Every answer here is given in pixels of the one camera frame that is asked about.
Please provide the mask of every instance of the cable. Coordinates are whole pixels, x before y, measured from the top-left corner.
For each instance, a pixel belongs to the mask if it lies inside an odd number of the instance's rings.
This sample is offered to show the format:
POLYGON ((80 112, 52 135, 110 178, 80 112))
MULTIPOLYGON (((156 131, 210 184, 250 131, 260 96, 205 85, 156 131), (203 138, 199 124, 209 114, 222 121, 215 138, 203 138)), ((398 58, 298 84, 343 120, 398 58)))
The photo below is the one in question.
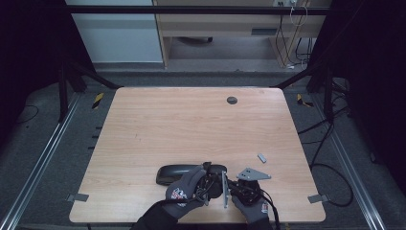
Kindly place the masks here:
POLYGON ((37 106, 35 106, 35 105, 26 105, 26 107, 34 107, 34 108, 36 108, 35 114, 33 115, 33 117, 31 117, 31 118, 29 118, 29 119, 27 119, 27 120, 25 120, 25 121, 16 122, 16 124, 23 124, 23 123, 29 122, 29 121, 32 120, 34 117, 36 117, 36 115, 38 115, 38 113, 39 113, 39 108, 38 108, 37 106))
POLYGON ((272 212, 274 213, 274 217, 275 217, 275 225, 276 225, 276 230, 281 230, 281 223, 279 221, 279 214, 278 214, 278 210, 274 205, 274 202, 272 201, 272 197, 266 193, 266 191, 261 190, 263 193, 265 193, 269 198, 267 198, 265 195, 263 194, 258 194, 259 196, 261 196, 262 198, 264 198, 272 207, 272 212))
MULTIPOLYGON (((339 115, 342 111, 346 110, 347 108, 348 108, 348 106, 345 106, 345 107, 343 107, 343 108, 337 110, 336 112, 334 112, 334 116, 335 116, 335 117, 338 117, 338 115, 339 115)), ((312 130, 312 129, 316 128, 316 127, 321 126, 322 124, 324 124, 324 123, 327 122, 327 121, 328 121, 328 119, 324 119, 323 121, 321 121, 321 122, 319 122, 319 123, 317 123, 317 124, 315 124, 315 125, 313 125, 313 126, 310 126, 310 127, 306 128, 306 129, 304 129, 304 130, 302 130, 302 131, 299 131, 298 134, 303 134, 303 133, 309 132, 310 130, 312 130)))
POLYGON ((306 22, 306 20, 307 20, 307 15, 308 15, 307 7, 306 7, 306 6, 302 6, 302 7, 305 9, 305 18, 304 18, 304 23, 302 23, 302 24, 295 24, 295 23, 293 23, 292 12, 295 11, 295 9, 293 9, 293 6, 292 6, 292 8, 290 9, 290 21, 292 22, 292 24, 293 24, 294 26, 301 27, 301 26, 303 26, 303 25, 305 24, 305 22, 306 22))
POLYGON ((324 167, 324 168, 327 168, 327 169, 332 170, 332 171, 335 172, 338 176, 340 176, 340 177, 344 180, 344 182, 346 182, 347 186, 349 187, 349 190, 350 190, 350 199, 349 199, 349 201, 347 201, 347 202, 345 202, 345 203, 337 203, 337 202, 334 202, 334 201, 332 201, 332 200, 329 199, 329 200, 328 200, 328 203, 330 203, 330 204, 332 204, 332 205, 334 205, 334 206, 337 206, 337 207, 341 207, 341 208, 345 208, 345 207, 350 206, 351 203, 352 203, 352 201, 353 201, 353 199, 354 199, 354 192, 353 192, 353 190, 352 190, 352 187, 351 187, 349 181, 348 181, 340 172, 338 172, 336 169, 332 168, 332 167, 329 166, 329 165, 317 163, 317 164, 313 164, 313 168, 314 168, 314 167, 324 167))
POLYGON ((311 163, 310 163, 310 165, 309 165, 309 168, 310 168, 311 171, 313 171, 313 168, 314 168, 314 167, 325 167, 325 168, 328 168, 328 169, 334 171, 334 172, 335 172, 336 174, 338 174, 341 178, 343 178, 343 180, 346 182, 346 184, 347 184, 347 186, 349 187, 349 190, 350 190, 350 199, 349 199, 349 201, 347 201, 346 203, 343 203, 343 204, 337 203, 337 202, 334 202, 334 201, 331 201, 331 200, 329 200, 328 202, 329 202, 330 204, 334 205, 334 206, 337 206, 337 207, 348 207, 348 206, 350 206, 350 204, 351 204, 352 201, 353 201, 353 190, 352 190, 352 187, 351 187, 350 183, 347 181, 347 179, 346 179, 340 172, 338 172, 337 170, 335 170, 335 169, 332 168, 331 166, 326 165, 326 164, 315 163, 316 158, 317 158, 317 156, 318 156, 319 153, 320 153, 320 149, 322 148, 323 143, 325 142, 325 140, 326 140, 326 139, 328 138, 328 136, 331 134, 333 127, 334 127, 334 123, 331 123, 331 124, 328 126, 327 132, 326 132, 325 136, 323 137, 323 139, 320 141, 320 145, 319 145, 319 147, 317 148, 316 153, 315 153, 314 156, 313 156, 313 159, 311 160, 311 163))
POLYGON ((310 170, 311 170, 311 168, 313 167, 314 162, 316 161, 316 158, 317 158, 317 156, 318 156, 319 153, 320 153, 320 149, 322 148, 323 143, 324 143, 325 140, 327 139, 328 134, 332 131, 332 128, 333 128, 333 127, 334 127, 334 123, 331 123, 331 124, 328 126, 327 132, 326 132, 325 136, 323 137, 322 141, 320 142, 320 145, 319 145, 319 147, 318 147, 317 150, 316 150, 316 154, 314 154, 313 159, 311 160, 311 163, 310 163, 310 165, 309 165, 310 170))

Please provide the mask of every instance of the wooden table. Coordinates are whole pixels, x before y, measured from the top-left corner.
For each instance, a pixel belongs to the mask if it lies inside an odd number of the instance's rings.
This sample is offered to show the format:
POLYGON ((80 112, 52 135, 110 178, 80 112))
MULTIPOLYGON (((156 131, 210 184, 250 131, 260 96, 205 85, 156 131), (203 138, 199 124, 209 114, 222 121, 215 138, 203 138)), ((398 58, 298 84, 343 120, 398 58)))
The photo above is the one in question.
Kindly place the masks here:
MULTIPOLYGON (((307 199, 317 190, 280 89, 150 87, 117 91, 79 189, 89 198, 75 201, 70 220, 135 222, 165 198, 160 167, 205 161, 226 166, 232 180, 247 167, 271 174, 259 184, 281 222, 325 219, 323 205, 307 199)), ((222 197, 212 199, 180 222, 245 222, 229 202, 224 209, 222 197)))

